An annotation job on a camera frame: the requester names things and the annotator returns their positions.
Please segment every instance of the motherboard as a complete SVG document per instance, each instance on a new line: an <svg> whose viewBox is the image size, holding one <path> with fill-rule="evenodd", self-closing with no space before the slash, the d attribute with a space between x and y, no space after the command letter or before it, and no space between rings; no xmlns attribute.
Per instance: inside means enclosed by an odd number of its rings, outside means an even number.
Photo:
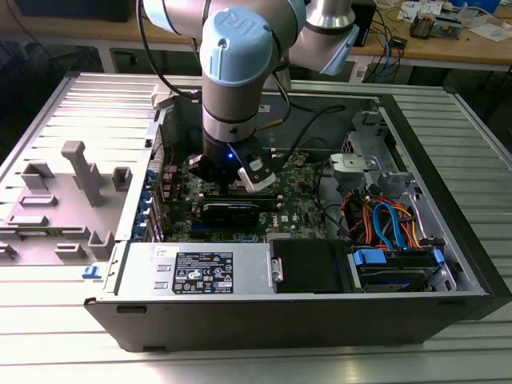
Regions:
<svg viewBox="0 0 512 384"><path fill-rule="evenodd" d="M164 173L168 242L268 242L276 238L325 238L325 217L313 195L316 162L296 153L276 183L249 194L241 183L218 186L188 171L187 162ZM227 209L236 216L231 217Z"/></svg>

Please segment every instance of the workbench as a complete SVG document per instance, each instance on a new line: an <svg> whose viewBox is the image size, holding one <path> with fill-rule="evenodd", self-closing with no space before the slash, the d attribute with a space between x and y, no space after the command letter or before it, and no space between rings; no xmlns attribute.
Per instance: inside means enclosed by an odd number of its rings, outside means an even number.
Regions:
<svg viewBox="0 0 512 384"><path fill-rule="evenodd" d="M200 78L169 77L176 86ZM72 173L60 155L83 140L102 173L133 166L153 121L150 75L64 78L0 166L0 220L18 199L28 161ZM501 276L512 288L512 157L457 94L439 87L293 82L293 90L390 94ZM82 307L98 288L84 266L0 267L4 382L409 383L512 380L512 305L460 322L422 345L131 354Z"/></svg>
<svg viewBox="0 0 512 384"><path fill-rule="evenodd" d="M96 48L102 60L103 69L107 73L118 72L113 49L142 48L134 15L126 23L116 23L64 18L29 18L21 16L17 8L14 8L14 12L17 13L25 28L42 44ZM464 30L459 40L441 38L420 40L409 36L410 23L396 20L398 10L382 10L382 14L385 24L393 33L408 40L401 60L402 65L505 71L512 63L512 39L492 42ZM503 6L500 6L495 14L500 18L512 19L512 9ZM166 32L147 20L145 20L145 26L152 50L191 51L189 38ZM13 20L4 2L0 3L0 40L33 42ZM383 48L375 34L370 34L364 47L353 48L348 60L356 64L350 80L361 82L368 65L377 62L382 52Z"/></svg>

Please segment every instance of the circuit board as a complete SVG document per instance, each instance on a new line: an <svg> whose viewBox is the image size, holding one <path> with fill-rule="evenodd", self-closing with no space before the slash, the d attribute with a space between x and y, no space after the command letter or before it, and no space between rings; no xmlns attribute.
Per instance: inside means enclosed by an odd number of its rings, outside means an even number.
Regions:
<svg viewBox="0 0 512 384"><path fill-rule="evenodd" d="M276 183L258 194L257 200L240 184L230 187L231 193L236 193L238 198L242 196L237 204L255 204L260 209L256 226L236 230L196 231L196 226L202 223L204 205L212 200L226 201L215 200L218 187L190 174L186 162L173 168L170 187L166 188L171 191L166 195L170 219L166 241L268 242L272 238L325 238L325 218L320 215L312 195L315 164L303 161L304 157L299 162L294 160L297 155L277 175Z"/></svg>

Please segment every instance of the power connector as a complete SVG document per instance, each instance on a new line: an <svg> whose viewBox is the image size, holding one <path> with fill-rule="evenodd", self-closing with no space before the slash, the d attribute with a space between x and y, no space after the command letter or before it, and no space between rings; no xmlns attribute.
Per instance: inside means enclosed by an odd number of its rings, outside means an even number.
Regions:
<svg viewBox="0 0 512 384"><path fill-rule="evenodd" d="M390 47L396 48L397 50L404 50L407 45L407 40L404 38L399 38L398 36L393 36L390 40Z"/></svg>

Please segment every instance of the slotted aluminum surface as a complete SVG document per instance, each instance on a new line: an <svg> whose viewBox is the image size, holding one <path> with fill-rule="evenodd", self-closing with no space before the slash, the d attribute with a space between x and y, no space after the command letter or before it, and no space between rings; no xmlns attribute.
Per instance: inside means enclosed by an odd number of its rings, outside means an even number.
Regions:
<svg viewBox="0 0 512 384"><path fill-rule="evenodd" d="M199 84L197 78L172 81ZM87 158L105 170L136 161L133 152L143 146L152 119L155 83L153 76L118 74L65 80L36 118L26 146L15 149L22 155L0 169L0 219L23 186L16 171L27 158L45 159L55 169L71 172L57 155L66 138L83 138ZM296 82L294 87L306 85L311 90L394 95L512 287L510 158L457 96L412 86ZM14 165L8 169L10 162ZM512 306L480 322L455 324L421 346L131 354L119 349L82 308L84 297L98 287L84 284L81 273L80 266L0 268L3 382L512 382Z"/></svg>

